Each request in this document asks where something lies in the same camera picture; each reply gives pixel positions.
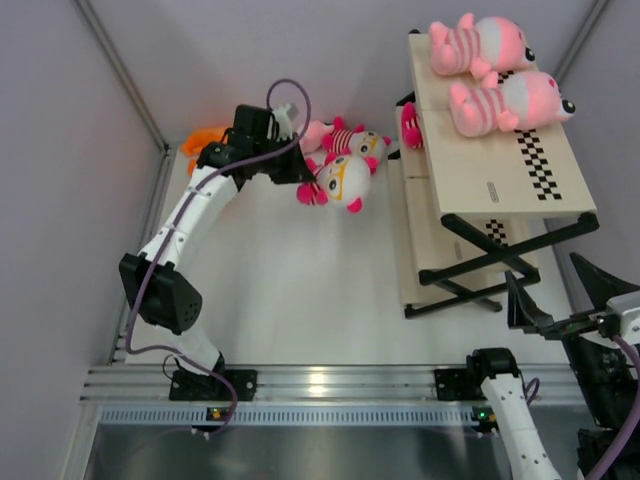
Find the white magenta plush yellow glasses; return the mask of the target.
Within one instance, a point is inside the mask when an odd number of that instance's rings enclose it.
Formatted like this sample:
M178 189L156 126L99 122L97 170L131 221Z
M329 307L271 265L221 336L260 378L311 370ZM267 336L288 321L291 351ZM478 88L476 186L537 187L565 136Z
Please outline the white magenta plush yellow glasses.
M298 186L296 198L299 203L330 205L353 214L362 210L372 176L380 164L375 157L313 153L305 161L314 179Z

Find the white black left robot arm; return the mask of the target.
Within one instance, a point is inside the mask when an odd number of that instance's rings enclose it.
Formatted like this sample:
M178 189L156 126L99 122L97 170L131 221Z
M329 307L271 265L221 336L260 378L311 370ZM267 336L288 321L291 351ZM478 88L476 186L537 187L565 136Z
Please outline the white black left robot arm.
M126 351L144 353L132 344L132 328L143 320L162 338L157 350L168 352L193 374L191 386L204 399L215 399L225 390L225 361L197 324L203 297L185 272L224 207L255 175L266 175L276 184L311 179L298 145L300 134L292 124L297 114L293 104L240 105L232 126L192 134L183 146L191 161L184 193L156 235L119 263L130 307Z

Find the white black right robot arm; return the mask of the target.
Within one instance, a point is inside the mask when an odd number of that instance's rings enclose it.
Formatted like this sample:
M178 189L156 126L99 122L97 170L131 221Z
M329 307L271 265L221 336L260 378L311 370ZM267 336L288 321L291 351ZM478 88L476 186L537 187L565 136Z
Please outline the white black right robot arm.
M591 309L564 320L538 307L512 273L506 273L507 324L558 341L596 425L578 437L580 479L639 476L639 287L570 256ZM467 357L466 382L496 418L515 479L557 479L532 418L521 371L507 348L478 349Z

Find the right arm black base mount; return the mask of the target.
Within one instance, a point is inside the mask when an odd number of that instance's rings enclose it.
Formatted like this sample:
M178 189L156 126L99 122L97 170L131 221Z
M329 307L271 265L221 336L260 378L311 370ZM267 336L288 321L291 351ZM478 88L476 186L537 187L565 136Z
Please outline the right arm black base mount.
M446 368L434 371L436 396L439 401L485 400L475 377L465 368Z

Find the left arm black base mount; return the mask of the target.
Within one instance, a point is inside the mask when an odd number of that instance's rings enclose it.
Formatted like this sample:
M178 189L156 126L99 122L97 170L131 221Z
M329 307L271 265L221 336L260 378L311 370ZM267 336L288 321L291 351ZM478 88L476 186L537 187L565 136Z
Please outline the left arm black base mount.
M252 401L258 385L258 372L254 369L227 369L224 378L234 388L239 401ZM171 374L169 390L171 401L231 401L230 389L209 375L190 372L181 366Z

